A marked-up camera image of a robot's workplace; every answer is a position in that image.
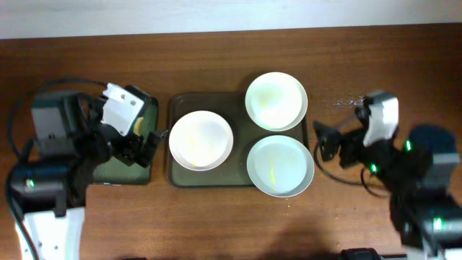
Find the green tray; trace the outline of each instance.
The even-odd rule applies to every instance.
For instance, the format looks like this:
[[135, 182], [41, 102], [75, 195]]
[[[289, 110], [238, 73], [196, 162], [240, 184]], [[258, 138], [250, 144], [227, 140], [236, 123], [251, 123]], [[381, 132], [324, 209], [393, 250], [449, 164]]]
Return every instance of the green tray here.
[[253, 187], [247, 173], [247, 156], [256, 142], [271, 135], [285, 135], [308, 148], [306, 118], [290, 130], [267, 131], [250, 119], [244, 101], [244, 92], [186, 93], [170, 101], [169, 129], [187, 113], [211, 111], [228, 122], [234, 136], [230, 156], [220, 166], [205, 172], [188, 170], [179, 165], [168, 149], [167, 176], [172, 185], [178, 188]]

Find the white bowl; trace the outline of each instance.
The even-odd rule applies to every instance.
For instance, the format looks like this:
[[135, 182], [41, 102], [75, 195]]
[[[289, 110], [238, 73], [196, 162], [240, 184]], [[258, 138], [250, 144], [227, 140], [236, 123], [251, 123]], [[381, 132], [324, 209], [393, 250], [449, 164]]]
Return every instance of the white bowl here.
[[269, 131], [285, 131], [305, 117], [308, 97], [294, 77], [271, 72], [259, 76], [245, 94], [245, 109], [252, 120]]
[[201, 171], [213, 169], [226, 160], [233, 136], [223, 117], [209, 111], [195, 111], [175, 123], [168, 143], [180, 165]]
[[250, 179], [262, 192], [279, 198], [303, 192], [313, 180], [315, 165], [308, 149], [288, 136], [258, 141], [247, 157]]

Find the green light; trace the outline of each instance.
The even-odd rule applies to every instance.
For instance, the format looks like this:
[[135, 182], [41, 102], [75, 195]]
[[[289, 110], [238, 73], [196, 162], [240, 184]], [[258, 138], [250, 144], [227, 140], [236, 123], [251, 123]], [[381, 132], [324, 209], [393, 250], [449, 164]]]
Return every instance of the green light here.
[[406, 151], [412, 150], [411, 141], [406, 140]]
[[445, 226], [445, 223], [441, 217], [436, 217], [433, 219], [433, 230], [442, 230]]
[[370, 171], [371, 171], [372, 173], [377, 173], [377, 170], [378, 170], [378, 169], [377, 169], [377, 166], [375, 166], [375, 164], [370, 165]]

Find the black cable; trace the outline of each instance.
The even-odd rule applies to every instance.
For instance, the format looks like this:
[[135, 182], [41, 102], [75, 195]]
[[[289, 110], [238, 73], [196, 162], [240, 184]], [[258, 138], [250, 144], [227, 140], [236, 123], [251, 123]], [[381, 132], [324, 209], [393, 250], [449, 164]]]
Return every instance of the black cable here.
[[366, 189], [367, 192], [369, 192], [369, 194], [371, 194], [372, 196], [375, 196], [375, 197], [378, 197], [378, 198], [381, 198], [381, 199], [387, 199], [389, 196], [385, 196], [385, 195], [380, 195], [380, 194], [377, 194], [375, 193], [374, 191], [372, 191], [370, 189], [370, 184], [367, 184], [364, 180], [364, 172], [366, 171], [366, 168], [363, 168], [361, 170], [361, 184], [364, 186], [364, 188]]
[[34, 94], [45, 92], [49, 87], [53, 87], [56, 85], [62, 85], [62, 84], [68, 84], [68, 83], [95, 84], [95, 85], [101, 85], [103, 87], [106, 87], [108, 84], [106, 82], [99, 82], [99, 81], [90, 80], [90, 79], [77, 79], [77, 78], [57, 79], [57, 80], [46, 82], [42, 87], [39, 87], [33, 91], [29, 91], [25, 93], [22, 97], [18, 98], [16, 100], [16, 103], [13, 105], [13, 108], [10, 110], [8, 119], [6, 122], [6, 137], [8, 139], [9, 146], [12, 148], [16, 157], [19, 157], [20, 154], [13, 140], [13, 133], [12, 133], [13, 129], [12, 128], [13, 128], [14, 117], [16, 116], [19, 109], [22, 107], [22, 104], [26, 101], [26, 99], [32, 97]]
[[[29, 140], [27, 144], [25, 145], [23, 152], [19, 155], [19, 158], [22, 159], [26, 154], [29, 155], [29, 152], [32, 149], [33, 145], [34, 145], [33, 140]], [[13, 203], [13, 197], [11, 193], [11, 190], [12, 190], [11, 181], [13, 178], [13, 172], [14, 172], [14, 168], [12, 169], [12, 171], [9, 173], [8, 177], [6, 178], [6, 183], [5, 183], [6, 202], [8, 204], [9, 210], [12, 212], [14, 221], [16, 222], [19, 228], [19, 231], [21, 232], [21, 234], [24, 236], [24, 239], [26, 240], [26, 244], [29, 247], [30, 253], [32, 254], [32, 259], [39, 260], [38, 252], [34, 246], [32, 238], [30, 237], [28, 231], [26, 230], [26, 227], [22, 223], [22, 218], [20, 217], [19, 213], [17, 212], [17, 208], [14, 206], [14, 203]]]
[[[362, 183], [360, 182], [345, 180], [343, 178], [335, 176], [334, 174], [330, 173], [328, 170], [324, 169], [323, 166], [321, 166], [321, 163], [319, 162], [319, 159], [318, 159], [318, 150], [319, 150], [319, 142], [317, 142], [315, 145], [315, 149], [313, 151], [313, 160], [315, 161], [316, 166], [318, 166], [318, 168], [321, 170], [321, 172], [325, 176], [333, 179], [334, 181], [342, 183], [342, 184], [346, 184], [350, 186], [362, 186]], [[376, 189], [384, 189], [382, 186], [375, 185], [375, 184], [369, 184], [369, 187], [373, 187]]]

